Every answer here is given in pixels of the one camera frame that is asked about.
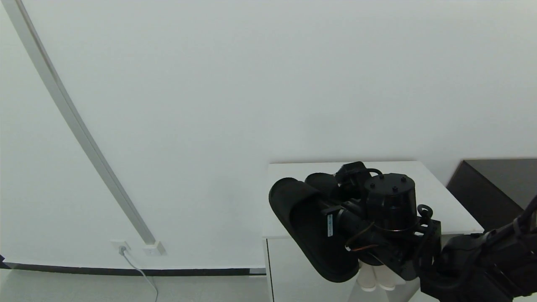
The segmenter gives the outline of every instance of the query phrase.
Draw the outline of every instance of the white cord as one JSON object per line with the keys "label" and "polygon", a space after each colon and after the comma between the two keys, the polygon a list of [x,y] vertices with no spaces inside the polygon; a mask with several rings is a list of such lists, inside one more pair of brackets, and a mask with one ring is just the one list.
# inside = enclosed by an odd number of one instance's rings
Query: white cord
{"label": "white cord", "polygon": [[127,256],[125,256],[125,250],[127,250],[126,247],[124,246],[121,246],[119,247],[119,254],[121,256],[123,256],[123,258],[125,258],[125,260],[127,260],[127,262],[130,264],[131,267],[133,267],[133,269],[139,271],[142,276],[147,280],[147,282],[149,282],[149,284],[151,284],[151,286],[153,287],[153,289],[155,290],[155,292],[157,293],[157,295],[155,296],[155,302],[157,302],[157,299],[158,299],[158,289],[157,289],[157,286],[155,285],[155,280],[153,279],[153,282],[149,281],[149,279],[147,278],[147,276],[143,273],[143,271],[137,267],[135,267],[130,261],[129,261],[129,258],[127,258]]}

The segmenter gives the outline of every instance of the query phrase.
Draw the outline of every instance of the black furniture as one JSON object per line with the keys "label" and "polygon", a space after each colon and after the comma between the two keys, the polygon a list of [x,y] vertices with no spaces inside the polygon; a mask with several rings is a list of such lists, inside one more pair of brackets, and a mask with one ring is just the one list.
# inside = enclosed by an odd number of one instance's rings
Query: black furniture
{"label": "black furniture", "polygon": [[537,195],[537,159],[464,160],[447,189],[489,231],[512,222]]}

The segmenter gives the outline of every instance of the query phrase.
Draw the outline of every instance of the sticker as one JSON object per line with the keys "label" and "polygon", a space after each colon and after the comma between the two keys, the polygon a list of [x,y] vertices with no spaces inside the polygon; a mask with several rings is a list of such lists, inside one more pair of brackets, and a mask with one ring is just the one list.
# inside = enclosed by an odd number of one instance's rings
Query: sticker
{"label": "sticker", "polygon": [[334,235],[334,224],[332,220],[332,214],[327,216],[328,218],[328,237],[332,237]]}

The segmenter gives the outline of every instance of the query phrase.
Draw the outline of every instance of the cabinet door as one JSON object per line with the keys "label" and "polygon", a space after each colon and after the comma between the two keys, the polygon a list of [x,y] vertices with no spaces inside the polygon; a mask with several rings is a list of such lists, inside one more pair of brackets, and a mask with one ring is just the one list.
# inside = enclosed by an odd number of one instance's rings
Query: cabinet door
{"label": "cabinet door", "polygon": [[347,282],[325,280],[293,239],[268,239],[274,302],[347,302],[356,277]]}

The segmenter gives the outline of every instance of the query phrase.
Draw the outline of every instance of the floor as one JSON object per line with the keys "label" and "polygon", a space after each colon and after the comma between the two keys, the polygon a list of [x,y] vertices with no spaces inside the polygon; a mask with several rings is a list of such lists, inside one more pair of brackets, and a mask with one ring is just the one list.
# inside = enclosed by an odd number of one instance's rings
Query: floor
{"label": "floor", "polygon": [[[154,277],[158,302],[268,301],[265,276]],[[0,269],[2,302],[154,302],[142,277]]]}

